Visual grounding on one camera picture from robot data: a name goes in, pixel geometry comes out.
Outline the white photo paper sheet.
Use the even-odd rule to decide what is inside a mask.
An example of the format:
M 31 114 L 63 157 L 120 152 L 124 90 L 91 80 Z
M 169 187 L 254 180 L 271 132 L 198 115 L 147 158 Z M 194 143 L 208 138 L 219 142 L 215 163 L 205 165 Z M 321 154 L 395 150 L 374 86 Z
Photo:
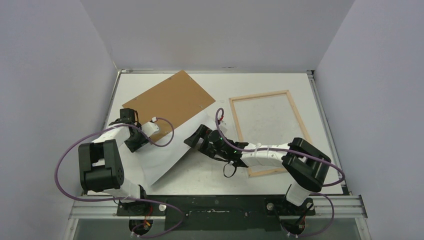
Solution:
M 174 138 L 169 145 L 157 147 L 150 143 L 135 152 L 123 145 L 119 148 L 124 176 L 134 184 L 145 188 L 153 185 L 170 170 L 190 149 L 184 140 L 190 137 L 203 124 L 210 129 L 215 127 L 213 118 L 201 111 L 174 130 Z

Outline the brown frame backing board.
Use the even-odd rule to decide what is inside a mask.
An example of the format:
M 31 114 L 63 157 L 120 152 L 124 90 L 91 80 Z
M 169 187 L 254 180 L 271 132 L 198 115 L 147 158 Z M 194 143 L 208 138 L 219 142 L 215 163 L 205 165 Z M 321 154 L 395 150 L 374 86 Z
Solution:
M 160 131 L 151 139 L 158 144 L 176 137 L 189 137 L 201 124 L 214 126 L 207 107 L 215 99 L 189 74 L 181 70 L 170 74 L 125 74 L 123 82 L 128 101 L 122 106 L 138 112 L 141 123 L 158 118 Z

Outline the clear acrylic frame pane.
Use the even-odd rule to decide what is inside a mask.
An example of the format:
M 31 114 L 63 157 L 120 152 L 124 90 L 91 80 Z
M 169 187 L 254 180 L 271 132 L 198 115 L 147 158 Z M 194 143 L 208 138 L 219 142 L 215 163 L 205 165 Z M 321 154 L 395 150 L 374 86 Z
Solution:
M 240 142 L 271 145 L 311 136 L 289 90 L 237 96 L 229 99 Z

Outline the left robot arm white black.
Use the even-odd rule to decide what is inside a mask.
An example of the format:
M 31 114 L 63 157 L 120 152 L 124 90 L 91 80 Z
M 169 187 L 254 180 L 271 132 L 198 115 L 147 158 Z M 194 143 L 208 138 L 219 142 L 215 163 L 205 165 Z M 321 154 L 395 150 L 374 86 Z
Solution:
M 86 192 L 122 198 L 122 203 L 129 203 L 131 211 L 141 216 L 149 210 L 149 201 L 141 185 L 125 178 L 119 147 L 124 144 L 133 153 L 148 139 L 140 133 L 142 125 L 136 110 L 122 108 L 119 113 L 119 118 L 110 124 L 111 130 L 78 147 L 80 183 Z

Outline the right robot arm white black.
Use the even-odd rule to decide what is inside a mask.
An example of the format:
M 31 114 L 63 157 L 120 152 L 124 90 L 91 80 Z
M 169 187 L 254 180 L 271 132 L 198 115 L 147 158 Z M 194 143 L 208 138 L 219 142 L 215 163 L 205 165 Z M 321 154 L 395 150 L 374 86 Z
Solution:
M 234 169 L 255 166 L 284 168 L 294 179 L 282 201 L 284 211 L 290 215 L 302 209 L 311 193 L 322 190 L 332 163 L 327 155 L 300 137 L 285 144 L 260 145 L 226 139 L 218 130 L 202 124 L 183 142 Z

